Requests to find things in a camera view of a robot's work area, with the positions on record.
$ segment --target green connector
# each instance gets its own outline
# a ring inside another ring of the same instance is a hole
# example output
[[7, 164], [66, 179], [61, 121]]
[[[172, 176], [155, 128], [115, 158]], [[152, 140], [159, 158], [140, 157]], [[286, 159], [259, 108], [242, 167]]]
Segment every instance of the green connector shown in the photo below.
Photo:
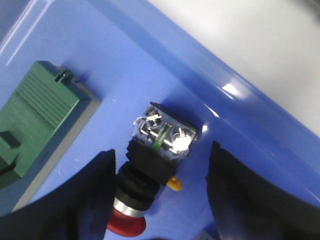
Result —
[[0, 111], [0, 189], [34, 177], [90, 103], [73, 77], [37, 61]]

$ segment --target black plastic part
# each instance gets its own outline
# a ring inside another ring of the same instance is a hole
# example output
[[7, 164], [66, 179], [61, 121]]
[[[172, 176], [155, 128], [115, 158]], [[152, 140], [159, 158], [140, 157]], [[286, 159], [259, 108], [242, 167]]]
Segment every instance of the black plastic part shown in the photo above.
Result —
[[102, 240], [115, 198], [115, 151], [100, 152], [59, 188], [0, 218], [0, 240]]
[[155, 200], [154, 198], [153, 200], [137, 199], [136, 197], [132, 197], [131, 195], [128, 195], [120, 187], [116, 188], [115, 197], [118, 200], [120, 200], [122, 203], [124, 203], [126, 206], [139, 211], [147, 211]]
[[159, 183], [127, 161], [121, 166], [117, 174], [115, 196], [128, 207], [146, 211], [154, 202], [159, 188]]
[[269, 183], [217, 142], [207, 192], [221, 240], [319, 240], [320, 209]]
[[177, 164], [163, 159], [156, 151], [133, 139], [127, 150], [126, 156], [132, 165], [163, 186], [167, 185], [168, 180], [177, 173]]

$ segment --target blue panel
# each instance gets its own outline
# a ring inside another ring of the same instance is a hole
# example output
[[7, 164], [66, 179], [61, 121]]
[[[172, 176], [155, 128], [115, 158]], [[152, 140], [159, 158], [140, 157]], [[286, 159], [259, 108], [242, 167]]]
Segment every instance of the blue panel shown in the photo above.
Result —
[[0, 107], [36, 60], [71, 69], [102, 104], [34, 200], [101, 150], [116, 149], [121, 166], [132, 123], [153, 101], [203, 132], [179, 168], [184, 189], [165, 188], [146, 215], [145, 233], [133, 239], [192, 239], [214, 228], [205, 181], [213, 140], [271, 183], [320, 207], [320, 139], [148, 2], [31, 1], [0, 48]]

